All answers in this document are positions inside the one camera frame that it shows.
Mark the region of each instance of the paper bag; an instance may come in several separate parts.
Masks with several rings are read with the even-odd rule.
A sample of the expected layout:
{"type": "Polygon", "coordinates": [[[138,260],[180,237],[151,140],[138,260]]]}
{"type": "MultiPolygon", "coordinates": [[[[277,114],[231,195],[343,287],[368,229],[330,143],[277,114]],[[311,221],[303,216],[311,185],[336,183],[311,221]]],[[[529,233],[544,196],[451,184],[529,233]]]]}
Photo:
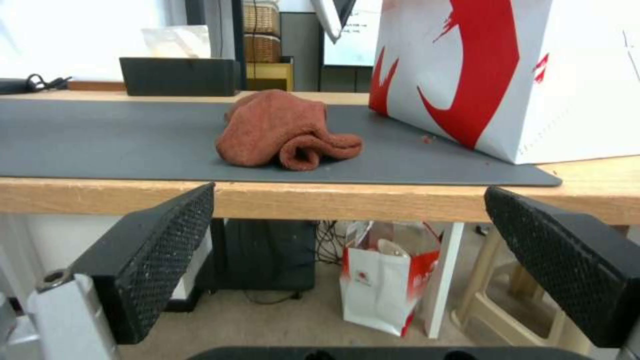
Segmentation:
{"type": "Polygon", "coordinates": [[[439,253],[438,242],[426,234],[421,223],[370,226],[343,252],[340,293],[344,319],[404,336],[439,253]],[[385,245],[391,252],[381,249],[385,245]]]}

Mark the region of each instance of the yellow shelf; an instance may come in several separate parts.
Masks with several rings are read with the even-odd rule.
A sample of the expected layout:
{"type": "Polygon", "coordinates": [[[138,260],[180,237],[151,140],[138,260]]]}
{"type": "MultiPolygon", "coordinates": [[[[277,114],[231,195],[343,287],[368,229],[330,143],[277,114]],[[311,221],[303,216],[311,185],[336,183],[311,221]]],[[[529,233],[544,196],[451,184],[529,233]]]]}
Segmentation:
{"type": "Polygon", "coordinates": [[[247,63],[247,79],[284,80],[287,83],[287,91],[293,91],[293,64],[292,63],[247,63]]]}

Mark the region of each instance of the computer screen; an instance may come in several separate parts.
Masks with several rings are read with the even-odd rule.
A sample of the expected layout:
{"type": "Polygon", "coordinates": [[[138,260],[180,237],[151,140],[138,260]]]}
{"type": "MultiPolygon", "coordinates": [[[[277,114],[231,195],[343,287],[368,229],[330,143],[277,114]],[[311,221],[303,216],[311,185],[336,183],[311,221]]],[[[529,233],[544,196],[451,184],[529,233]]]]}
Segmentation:
{"type": "Polygon", "coordinates": [[[342,34],[334,44],[323,41],[323,65],[372,67],[378,43],[382,0],[357,0],[342,34]]]}

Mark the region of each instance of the gray desk mat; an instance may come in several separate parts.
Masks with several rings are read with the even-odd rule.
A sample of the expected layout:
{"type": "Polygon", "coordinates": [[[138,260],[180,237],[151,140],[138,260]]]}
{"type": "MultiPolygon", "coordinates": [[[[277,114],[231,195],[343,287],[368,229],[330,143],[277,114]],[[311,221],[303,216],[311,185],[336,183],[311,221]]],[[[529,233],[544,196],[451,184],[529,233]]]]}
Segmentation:
{"type": "Polygon", "coordinates": [[[557,186],[540,169],[513,166],[383,118],[365,106],[329,106],[334,133],[358,134],[364,151],[311,172],[278,164],[235,167],[214,141],[229,104],[46,101],[0,98],[0,176],[181,179],[287,183],[557,186]]]}

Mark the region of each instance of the wooden table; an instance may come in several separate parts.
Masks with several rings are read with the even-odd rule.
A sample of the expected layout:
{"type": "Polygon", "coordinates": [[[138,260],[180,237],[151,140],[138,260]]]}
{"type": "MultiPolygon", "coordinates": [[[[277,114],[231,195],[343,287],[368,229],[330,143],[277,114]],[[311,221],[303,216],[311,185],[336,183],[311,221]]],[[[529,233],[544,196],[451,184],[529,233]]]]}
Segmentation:
{"type": "MultiPolygon", "coordinates": [[[[2,98],[87,101],[234,102],[239,97],[128,97],[123,92],[60,91],[2,98]]],[[[297,93],[328,104],[367,104],[367,94],[297,93]]],[[[608,224],[640,224],[640,156],[540,165],[561,177],[557,188],[510,187],[608,224]]],[[[198,181],[0,177],[0,213],[116,214],[147,208],[198,181]]],[[[428,293],[426,330],[437,337],[465,222],[487,222],[483,186],[218,182],[215,217],[450,222],[428,293]]]]}

